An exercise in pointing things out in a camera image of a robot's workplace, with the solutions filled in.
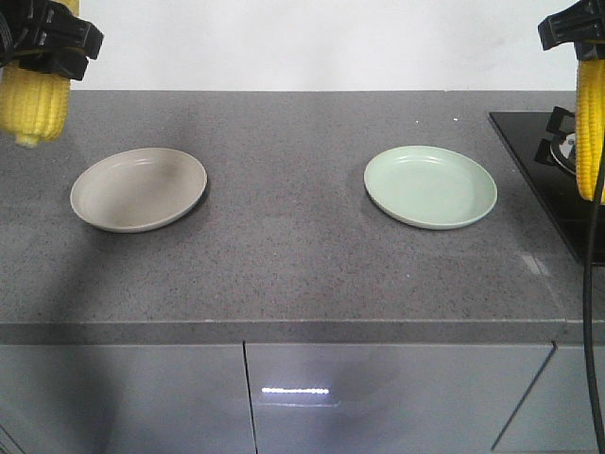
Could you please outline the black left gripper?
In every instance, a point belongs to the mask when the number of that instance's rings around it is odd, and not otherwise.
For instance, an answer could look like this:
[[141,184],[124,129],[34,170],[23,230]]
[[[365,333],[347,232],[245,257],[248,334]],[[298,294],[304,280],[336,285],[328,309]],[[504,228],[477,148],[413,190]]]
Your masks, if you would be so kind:
[[57,1],[1,3],[1,65],[83,79],[98,58],[103,33]]

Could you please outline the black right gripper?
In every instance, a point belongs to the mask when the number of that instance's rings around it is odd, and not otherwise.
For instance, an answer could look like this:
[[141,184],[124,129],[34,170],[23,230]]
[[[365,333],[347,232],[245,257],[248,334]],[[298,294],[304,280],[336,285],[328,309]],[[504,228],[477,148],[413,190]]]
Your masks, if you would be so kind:
[[538,25],[544,51],[571,43],[578,61],[604,59],[604,1],[581,0]]

